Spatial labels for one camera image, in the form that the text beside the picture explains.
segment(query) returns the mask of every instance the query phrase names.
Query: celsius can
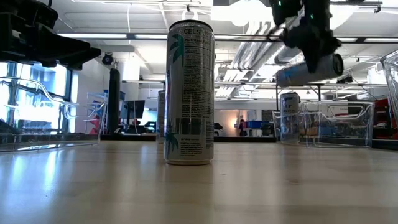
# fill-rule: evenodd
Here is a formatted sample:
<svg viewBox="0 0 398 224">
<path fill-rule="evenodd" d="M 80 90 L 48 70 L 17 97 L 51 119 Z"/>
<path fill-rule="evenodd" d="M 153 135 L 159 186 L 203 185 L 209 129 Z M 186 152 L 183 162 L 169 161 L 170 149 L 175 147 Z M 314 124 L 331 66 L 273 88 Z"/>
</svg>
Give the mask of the celsius can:
<svg viewBox="0 0 398 224">
<path fill-rule="evenodd" d="M 167 36 L 164 158 L 169 164 L 202 165 L 213 159 L 213 29 L 178 21 Z"/>
<path fill-rule="evenodd" d="M 297 144 L 299 142 L 300 96 L 297 93 L 284 93 L 280 96 L 280 141 Z"/>
<path fill-rule="evenodd" d="M 276 83 L 281 87 L 306 85 L 310 82 L 339 77 L 343 71 L 341 56 L 331 54 L 320 58 L 315 73 L 308 72 L 305 62 L 279 70 L 276 73 Z"/>
<path fill-rule="evenodd" d="M 164 137 L 165 97 L 166 97 L 166 92 L 164 90 L 159 91 L 157 95 L 156 143 L 157 143 L 157 148 L 161 150 L 163 150 L 163 137 Z"/>
</svg>

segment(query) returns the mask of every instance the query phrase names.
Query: wooden table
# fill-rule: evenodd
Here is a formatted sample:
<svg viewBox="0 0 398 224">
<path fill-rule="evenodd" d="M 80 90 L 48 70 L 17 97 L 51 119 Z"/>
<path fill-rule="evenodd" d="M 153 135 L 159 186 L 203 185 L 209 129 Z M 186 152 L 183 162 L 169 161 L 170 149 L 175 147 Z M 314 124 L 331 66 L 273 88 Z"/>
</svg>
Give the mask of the wooden table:
<svg viewBox="0 0 398 224">
<path fill-rule="evenodd" d="M 215 144 L 211 165 L 154 142 L 0 154 L 0 223 L 398 222 L 398 154 Z"/>
</svg>

